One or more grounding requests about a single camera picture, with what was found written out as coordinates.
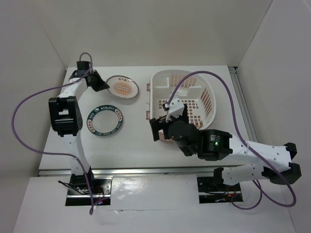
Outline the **plate with orange sunburst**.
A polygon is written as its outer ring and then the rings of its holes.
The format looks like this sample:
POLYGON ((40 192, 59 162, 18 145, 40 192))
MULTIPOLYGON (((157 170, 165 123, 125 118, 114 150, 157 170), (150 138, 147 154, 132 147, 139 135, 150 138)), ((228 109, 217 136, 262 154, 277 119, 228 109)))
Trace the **plate with orange sunburst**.
POLYGON ((114 75, 106 80, 109 85, 108 91, 120 99, 132 99, 139 93, 136 82, 123 75, 114 75))

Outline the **plate with dark green rim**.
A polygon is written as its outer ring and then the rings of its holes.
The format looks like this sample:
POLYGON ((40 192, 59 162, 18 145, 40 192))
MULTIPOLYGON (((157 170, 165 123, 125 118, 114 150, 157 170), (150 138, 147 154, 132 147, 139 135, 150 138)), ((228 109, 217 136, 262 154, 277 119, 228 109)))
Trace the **plate with dark green rim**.
POLYGON ((113 105, 101 105, 93 109, 86 120, 88 130, 100 137, 115 134, 122 127, 122 124, 122 112, 113 105))

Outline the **white pink dish rack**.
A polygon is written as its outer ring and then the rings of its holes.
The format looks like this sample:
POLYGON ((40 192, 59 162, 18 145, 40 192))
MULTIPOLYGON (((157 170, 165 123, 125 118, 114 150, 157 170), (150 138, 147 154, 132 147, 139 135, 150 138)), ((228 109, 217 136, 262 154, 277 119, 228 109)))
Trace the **white pink dish rack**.
MULTIPOLYGON (((170 98, 178 83, 190 73, 187 70, 168 69, 157 72, 147 85, 150 108, 146 119, 159 118, 166 113, 163 104, 170 98)), ((187 78, 178 88, 177 96, 188 107, 189 123, 199 130, 211 126, 216 116, 216 99, 207 79, 196 74, 187 78)))

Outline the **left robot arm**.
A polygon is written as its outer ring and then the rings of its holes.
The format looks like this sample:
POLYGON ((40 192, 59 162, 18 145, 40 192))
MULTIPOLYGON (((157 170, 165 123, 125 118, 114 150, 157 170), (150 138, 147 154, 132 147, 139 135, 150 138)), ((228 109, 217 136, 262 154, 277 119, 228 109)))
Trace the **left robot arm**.
POLYGON ((82 146, 83 118, 78 100, 89 87, 99 92, 108 89, 109 85, 93 69, 91 62, 77 61, 77 69, 70 76, 68 85, 58 97, 49 99, 52 129, 63 139, 70 156, 70 184, 86 194, 95 190, 96 182, 82 146))

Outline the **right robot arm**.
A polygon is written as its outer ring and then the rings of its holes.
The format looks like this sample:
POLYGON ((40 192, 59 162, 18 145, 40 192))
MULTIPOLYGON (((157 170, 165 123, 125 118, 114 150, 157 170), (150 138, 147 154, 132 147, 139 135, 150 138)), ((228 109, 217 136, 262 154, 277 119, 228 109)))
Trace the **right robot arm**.
POLYGON ((242 142, 237 136, 220 130, 199 130, 189 123, 187 106, 178 117, 167 120, 165 116, 149 121, 154 141, 172 140, 185 156, 197 155, 205 161, 236 160, 243 166, 218 167, 213 171, 212 185, 217 190, 240 182, 269 180, 273 184, 295 183, 301 176, 299 164, 292 159, 297 154, 296 145, 271 146, 253 141, 242 142))

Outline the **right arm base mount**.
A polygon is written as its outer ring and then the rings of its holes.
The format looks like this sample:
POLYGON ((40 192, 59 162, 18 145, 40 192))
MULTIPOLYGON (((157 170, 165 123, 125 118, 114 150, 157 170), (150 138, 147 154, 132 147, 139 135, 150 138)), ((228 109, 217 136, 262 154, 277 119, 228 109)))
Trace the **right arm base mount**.
POLYGON ((232 197, 234 202, 243 202, 239 184, 217 187, 212 177, 197 177, 197 186, 200 204, 231 202, 232 197))

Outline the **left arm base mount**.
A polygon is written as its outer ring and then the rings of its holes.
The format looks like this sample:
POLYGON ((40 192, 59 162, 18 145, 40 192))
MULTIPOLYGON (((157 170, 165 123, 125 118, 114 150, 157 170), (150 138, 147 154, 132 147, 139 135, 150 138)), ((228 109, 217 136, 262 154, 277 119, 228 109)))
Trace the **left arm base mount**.
MULTIPOLYGON (((86 184, 74 186, 71 183, 58 181, 67 188, 66 206, 90 206, 91 199, 86 184)), ((109 206, 111 204, 112 178, 95 179, 91 184, 91 192, 95 206, 109 206)))

